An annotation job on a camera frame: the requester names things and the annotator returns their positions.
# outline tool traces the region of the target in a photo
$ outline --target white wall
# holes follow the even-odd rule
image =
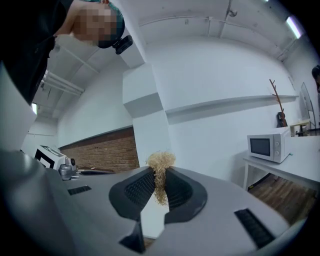
[[[21,150],[34,158],[37,147],[40,145],[48,146],[58,150],[57,120],[38,116],[29,129]]]
[[[293,85],[297,93],[300,93],[301,85],[303,84],[303,82],[305,83],[313,105],[315,123],[317,128],[319,128],[320,111],[317,86],[311,71],[316,65],[319,64],[320,58],[313,48],[312,44],[307,41],[306,37],[302,37],[300,39],[298,47],[290,53],[284,63],[284,65],[292,75]]]
[[[281,62],[243,43],[185,37],[151,43],[147,59],[161,83],[164,110],[236,97],[294,95]]]
[[[241,186],[247,135],[275,128],[280,107],[274,99],[232,98],[272,95],[269,79],[279,94],[295,95],[286,68],[250,46],[205,37],[149,44],[146,52],[160,81],[176,165]],[[201,106],[223,99],[231,100]],[[299,118],[295,99],[282,100],[288,123]],[[256,174],[254,182],[265,173]]]
[[[58,121],[58,146],[132,126],[122,102],[126,63],[117,57],[87,87]]]

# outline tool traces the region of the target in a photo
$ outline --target brick wall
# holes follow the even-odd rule
[[[60,148],[78,167],[123,172],[139,167],[134,129],[126,128]]]

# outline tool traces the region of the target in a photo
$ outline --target microwave door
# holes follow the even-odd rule
[[[252,135],[248,138],[249,153],[253,157],[274,160],[274,136]]]

